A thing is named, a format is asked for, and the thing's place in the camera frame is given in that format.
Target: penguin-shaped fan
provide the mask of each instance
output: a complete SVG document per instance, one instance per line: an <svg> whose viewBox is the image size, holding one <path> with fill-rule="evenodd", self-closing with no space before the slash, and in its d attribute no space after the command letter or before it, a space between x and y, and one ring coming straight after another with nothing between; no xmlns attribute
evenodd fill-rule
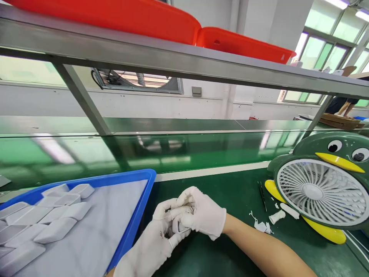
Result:
<svg viewBox="0 0 369 277"><path fill-rule="evenodd" d="M346 242L342 229L361 229L369 218L369 138L348 132L319 133L291 154L273 159L265 187L299 212L323 237Z"/></svg>

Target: metal support leg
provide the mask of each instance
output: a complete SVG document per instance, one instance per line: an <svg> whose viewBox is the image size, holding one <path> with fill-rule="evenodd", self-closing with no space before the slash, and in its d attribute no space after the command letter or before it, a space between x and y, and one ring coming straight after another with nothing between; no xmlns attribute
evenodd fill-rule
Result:
<svg viewBox="0 0 369 277"><path fill-rule="evenodd" d="M310 123L309 127L307 128L304 136L302 139L310 136L311 132L314 131L315 126L318 124L319 119L322 117L322 115L324 114L324 112L326 111L328 105L330 104L330 102L332 101L333 96L328 95L327 98L324 100L323 104L321 105L320 109L318 110L318 112L316 113L314 119L312 120L312 122Z"/></svg>
<svg viewBox="0 0 369 277"><path fill-rule="evenodd" d="M59 62L53 62L53 65L99 135L111 135L108 126L74 68L71 65L64 65Z"/></svg>

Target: orange plastic crate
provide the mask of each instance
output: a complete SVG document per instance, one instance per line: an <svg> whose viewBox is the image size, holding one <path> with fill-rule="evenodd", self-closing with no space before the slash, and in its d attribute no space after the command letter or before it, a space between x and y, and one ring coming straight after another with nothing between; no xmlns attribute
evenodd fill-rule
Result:
<svg viewBox="0 0 369 277"><path fill-rule="evenodd" d="M156 0L7 0L20 9L103 28L195 45L200 23Z"/></svg>
<svg viewBox="0 0 369 277"><path fill-rule="evenodd" d="M196 46L286 64L296 53L216 27L199 31Z"/></svg>

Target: blue plastic tray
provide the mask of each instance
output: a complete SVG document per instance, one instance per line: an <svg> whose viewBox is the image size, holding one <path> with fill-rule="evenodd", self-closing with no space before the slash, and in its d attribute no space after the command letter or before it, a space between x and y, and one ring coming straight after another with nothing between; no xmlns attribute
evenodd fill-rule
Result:
<svg viewBox="0 0 369 277"><path fill-rule="evenodd" d="M367 117L354 117L354 119L357 119L357 120L365 120L365 119L368 119Z"/></svg>
<svg viewBox="0 0 369 277"><path fill-rule="evenodd" d="M128 183L128 182L141 181L141 180L147 179L148 182L146 184L146 187L142 192L142 195L140 197L140 200L137 203L135 211L133 212L131 220L128 223L128 226L123 234L123 237L120 243L118 244L118 247L114 253L114 256L111 259L111 262L107 268L107 272L109 272L114 266L118 264L120 258L123 257L123 255L126 254L132 247L133 241L137 233L138 226L141 222L143 211L145 210L147 200L149 198L151 189L155 181L155 177L156 177L156 172L153 169L143 169L143 170L124 172L124 173L116 173L116 174L110 174L110 175L102 175L102 176L97 176L97 177L90 177L90 178L83 178L83 179L77 179L77 180L52 183L48 185L43 185L36 189L30 190L24 194L21 194L17 197L14 197L13 199L10 199L9 201L5 202L4 204L0 206L0 210L3 210L6 207L9 207L10 205L13 205L21 201L26 202L30 205L34 205L42 199L41 192L47 189L50 189L52 187L65 184L65 183L68 184L69 189L72 189L79 184L85 184L85 183L88 183L92 187L96 188L96 187L105 187L109 185L116 185L116 184L121 184L121 183Z"/></svg>

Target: white glove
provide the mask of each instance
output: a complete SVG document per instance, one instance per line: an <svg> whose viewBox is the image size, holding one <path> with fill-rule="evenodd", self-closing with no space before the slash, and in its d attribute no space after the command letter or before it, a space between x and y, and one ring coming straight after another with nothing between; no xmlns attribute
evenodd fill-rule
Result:
<svg viewBox="0 0 369 277"><path fill-rule="evenodd" d="M193 215L181 214L179 220L182 225L209 235L212 240L216 240L223 231L227 210L219 207L197 187L186 189L177 198L177 206L186 205L187 203L194 209Z"/></svg>
<svg viewBox="0 0 369 277"><path fill-rule="evenodd" d="M169 258L173 249L181 240L187 237L191 230L181 234L173 234L171 223L173 219L190 212L191 207L176 206L176 198L160 203L153 214L153 220L147 225L135 245L121 258L114 271L114 277L150 277Z"/></svg>

